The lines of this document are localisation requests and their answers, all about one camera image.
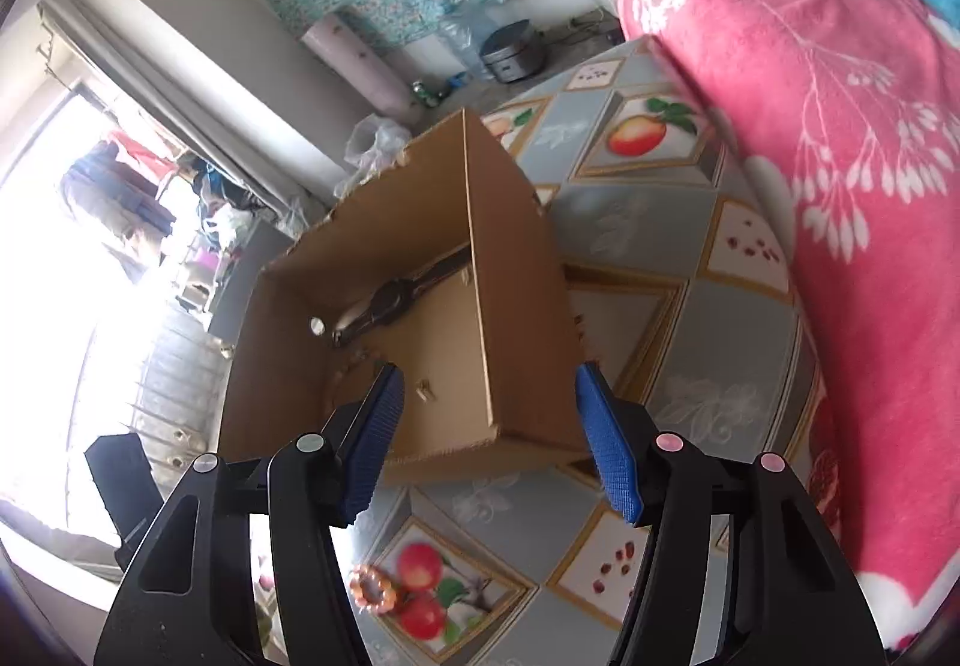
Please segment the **brown cardboard box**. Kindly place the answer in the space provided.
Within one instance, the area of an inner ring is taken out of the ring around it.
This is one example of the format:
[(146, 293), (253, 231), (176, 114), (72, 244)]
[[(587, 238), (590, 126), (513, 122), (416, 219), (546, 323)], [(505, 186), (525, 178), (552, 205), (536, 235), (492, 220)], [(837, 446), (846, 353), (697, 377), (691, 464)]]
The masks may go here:
[(579, 460), (581, 346), (547, 213), (472, 112), (405, 146), (260, 272), (218, 448), (268, 457), (402, 372), (389, 484)]

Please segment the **green can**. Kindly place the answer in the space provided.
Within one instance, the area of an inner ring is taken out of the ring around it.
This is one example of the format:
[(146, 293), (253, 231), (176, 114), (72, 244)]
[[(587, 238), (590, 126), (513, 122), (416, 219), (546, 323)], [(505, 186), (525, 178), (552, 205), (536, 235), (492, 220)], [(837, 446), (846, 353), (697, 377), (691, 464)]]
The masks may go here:
[(416, 99), (420, 100), (420, 104), (423, 107), (427, 107), (427, 109), (438, 109), (438, 107), (441, 106), (441, 97), (428, 88), (425, 81), (421, 81), (421, 79), (413, 81), (412, 91)]

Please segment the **black wrist watch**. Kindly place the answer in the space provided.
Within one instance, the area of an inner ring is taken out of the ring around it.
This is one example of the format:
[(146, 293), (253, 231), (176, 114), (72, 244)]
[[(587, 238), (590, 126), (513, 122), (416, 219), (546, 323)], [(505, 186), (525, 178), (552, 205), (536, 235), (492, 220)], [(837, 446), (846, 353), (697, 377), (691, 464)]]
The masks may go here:
[(332, 333), (335, 347), (347, 347), (359, 336), (378, 326), (392, 325), (395, 320), (409, 312), (421, 295), (438, 286), (441, 281), (454, 276), (472, 262), (472, 247), (464, 245), (443, 260), (431, 265), (415, 278), (397, 278), (384, 283), (376, 292), (366, 308), (351, 322)]

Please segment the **clear empty water bottle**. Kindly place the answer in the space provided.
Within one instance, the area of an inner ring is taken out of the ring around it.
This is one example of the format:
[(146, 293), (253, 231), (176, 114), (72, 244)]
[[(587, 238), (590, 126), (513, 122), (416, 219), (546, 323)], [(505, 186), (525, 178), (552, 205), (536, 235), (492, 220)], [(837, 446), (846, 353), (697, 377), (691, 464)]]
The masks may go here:
[(436, 33), (446, 49), (464, 65), (473, 78), (491, 81), (493, 73), (483, 60), (483, 44), (498, 29), (483, 1), (449, 8), (439, 18)]

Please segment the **fruit print tablecloth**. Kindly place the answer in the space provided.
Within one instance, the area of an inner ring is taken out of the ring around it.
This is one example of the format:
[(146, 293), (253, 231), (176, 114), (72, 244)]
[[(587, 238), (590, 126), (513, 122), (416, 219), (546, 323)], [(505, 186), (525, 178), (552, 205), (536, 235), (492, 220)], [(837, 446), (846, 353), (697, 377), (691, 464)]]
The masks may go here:
[[(534, 187), (581, 359), (709, 455), (809, 466), (822, 383), (789, 256), (719, 130), (646, 40), (478, 117)], [(358, 627), (377, 664), (601, 664), (647, 536), (586, 457), (389, 484), (338, 545), (407, 593)]]

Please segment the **white plastic bag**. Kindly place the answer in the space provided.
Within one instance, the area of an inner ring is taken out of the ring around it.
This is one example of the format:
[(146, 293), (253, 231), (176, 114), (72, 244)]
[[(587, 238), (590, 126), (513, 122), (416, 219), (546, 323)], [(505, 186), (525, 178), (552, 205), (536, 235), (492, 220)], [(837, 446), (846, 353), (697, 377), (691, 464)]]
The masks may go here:
[(353, 168), (352, 175), (338, 182), (334, 190), (343, 200), (368, 180), (394, 165), (395, 159), (410, 143), (412, 134), (392, 118), (368, 115), (353, 128), (343, 159)]

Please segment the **pink rolled mat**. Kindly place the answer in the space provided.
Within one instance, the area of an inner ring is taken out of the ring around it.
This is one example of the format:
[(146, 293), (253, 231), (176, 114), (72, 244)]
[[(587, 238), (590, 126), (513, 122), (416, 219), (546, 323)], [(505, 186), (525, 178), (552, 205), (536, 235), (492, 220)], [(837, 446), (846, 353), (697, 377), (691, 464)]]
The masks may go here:
[(379, 115), (407, 127), (420, 122), (423, 106), (413, 91), (340, 17), (334, 13), (321, 17), (302, 34), (301, 42), (363, 95)]

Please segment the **grey cabinet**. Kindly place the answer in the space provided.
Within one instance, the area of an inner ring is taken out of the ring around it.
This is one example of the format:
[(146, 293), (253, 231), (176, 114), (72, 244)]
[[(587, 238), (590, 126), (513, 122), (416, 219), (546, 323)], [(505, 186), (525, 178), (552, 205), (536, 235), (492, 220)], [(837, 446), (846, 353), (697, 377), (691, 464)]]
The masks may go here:
[(274, 224), (256, 219), (247, 232), (221, 258), (215, 271), (212, 295), (206, 301), (206, 333), (225, 346), (239, 340), (247, 304), (260, 272), (285, 255), (295, 240)]

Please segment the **grey curtain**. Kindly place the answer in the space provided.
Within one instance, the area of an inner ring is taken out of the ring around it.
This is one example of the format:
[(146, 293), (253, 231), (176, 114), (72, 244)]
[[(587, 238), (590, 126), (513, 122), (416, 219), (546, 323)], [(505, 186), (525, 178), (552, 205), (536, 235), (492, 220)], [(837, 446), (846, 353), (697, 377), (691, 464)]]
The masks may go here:
[(273, 209), (282, 221), (306, 229), (327, 216), (327, 203), (221, 123), (82, 0), (41, 0), (37, 9), (78, 55), (210, 166)]

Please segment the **silver clasp charm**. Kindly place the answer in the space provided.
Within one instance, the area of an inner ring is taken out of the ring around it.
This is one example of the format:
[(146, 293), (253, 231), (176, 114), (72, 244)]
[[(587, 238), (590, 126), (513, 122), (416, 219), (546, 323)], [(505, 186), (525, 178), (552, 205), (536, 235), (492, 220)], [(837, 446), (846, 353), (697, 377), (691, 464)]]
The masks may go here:
[(427, 379), (420, 380), (420, 382), (415, 385), (415, 395), (418, 396), (423, 403), (434, 403), (436, 401), (433, 387)]

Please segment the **pink floral blanket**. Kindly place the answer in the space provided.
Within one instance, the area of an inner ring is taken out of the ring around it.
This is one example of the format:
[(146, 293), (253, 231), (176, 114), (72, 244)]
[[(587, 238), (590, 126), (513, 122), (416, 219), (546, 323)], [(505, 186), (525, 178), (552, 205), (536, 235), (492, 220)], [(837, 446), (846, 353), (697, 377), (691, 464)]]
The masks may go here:
[(921, 0), (615, 0), (736, 138), (827, 388), (822, 512), (901, 650), (958, 578), (958, 35)]

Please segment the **hanging clothes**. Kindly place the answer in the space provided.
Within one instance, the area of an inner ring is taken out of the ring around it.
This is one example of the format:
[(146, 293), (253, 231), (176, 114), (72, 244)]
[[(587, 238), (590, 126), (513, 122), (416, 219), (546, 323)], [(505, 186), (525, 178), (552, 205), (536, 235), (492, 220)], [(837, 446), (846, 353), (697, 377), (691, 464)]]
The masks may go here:
[(189, 152), (169, 161), (119, 130), (99, 139), (60, 178), (60, 193), (73, 216), (134, 268), (156, 268), (176, 250), (167, 240), (199, 234), (219, 247), (228, 237), (215, 216), (224, 208), (241, 214), (256, 200), (208, 162)]

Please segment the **grey rice cooker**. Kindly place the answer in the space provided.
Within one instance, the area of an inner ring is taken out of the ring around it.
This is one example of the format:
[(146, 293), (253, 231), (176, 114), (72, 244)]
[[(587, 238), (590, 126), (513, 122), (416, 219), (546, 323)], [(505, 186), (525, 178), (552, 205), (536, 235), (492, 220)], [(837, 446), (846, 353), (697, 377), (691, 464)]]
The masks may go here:
[(485, 68), (498, 83), (511, 84), (539, 74), (547, 64), (544, 38), (528, 19), (496, 29), (480, 49)]

